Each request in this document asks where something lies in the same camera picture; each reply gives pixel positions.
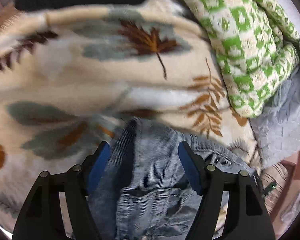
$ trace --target gray quilted blanket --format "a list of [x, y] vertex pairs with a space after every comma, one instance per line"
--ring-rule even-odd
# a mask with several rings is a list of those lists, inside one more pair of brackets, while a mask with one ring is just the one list
[[300, 65], [280, 85], [262, 114], [250, 119], [250, 123], [260, 147], [263, 168], [300, 150]]

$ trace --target leaf print blanket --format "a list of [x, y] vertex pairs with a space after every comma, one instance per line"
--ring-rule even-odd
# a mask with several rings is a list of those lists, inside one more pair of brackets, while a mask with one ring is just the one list
[[299, 62], [299, 34], [275, 0], [184, 0], [217, 54], [229, 100], [256, 117]]
[[12, 232], [41, 171], [82, 163], [132, 115], [215, 140], [260, 171], [248, 119], [230, 107], [196, 23], [155, 6], [76, 6], [24, 15], [3, 31], [0, 225]]

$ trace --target metal screw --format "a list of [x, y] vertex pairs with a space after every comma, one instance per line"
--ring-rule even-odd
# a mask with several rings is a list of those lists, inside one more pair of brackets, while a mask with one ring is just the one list
[[214, 165], [212, 165], [212, 164], [207, 165], [207, 170], [208, 170], [208, 171], [214, 171], [215, 169], [216, 169], [216, 168], [215, 168]]
[[249, 174], [247, 171], [240, 171], [241, 176], [247, 177]]
[[48, 171], [43, 171], [43, 172], [40, 173], [40, 177], [41, 177], [41, 178], [45, 178], [45, 177], [47, 177], [48, 175], [49, 175], [49, 172], [48, 172]]
[[72, 167], [72, 170], [73, 171], [81, 171], [81, 168], [82, 168], [81, 165], [75, 165]]

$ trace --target green and white checkered fabric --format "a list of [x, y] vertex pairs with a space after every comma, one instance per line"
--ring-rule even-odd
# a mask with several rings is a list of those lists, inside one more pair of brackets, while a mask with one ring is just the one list
[[244, 117], [264, 103], [299, 62], [299, 34], [275, 0], [184, 0], [206, 29], [228, 90]]

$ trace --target blue denim jeans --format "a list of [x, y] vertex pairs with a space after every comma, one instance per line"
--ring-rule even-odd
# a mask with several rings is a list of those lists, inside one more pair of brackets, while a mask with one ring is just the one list
[[[201, 196], [191, 189], [178, 157], [181, 141], [222, 171], [254, 171], [237, 155], [204, 137], [134, 118], [111, 143], [110, 159], [88, 199], [104, 240], [185, 239]], [[224, 193], [222, 205], [227, 200]]]

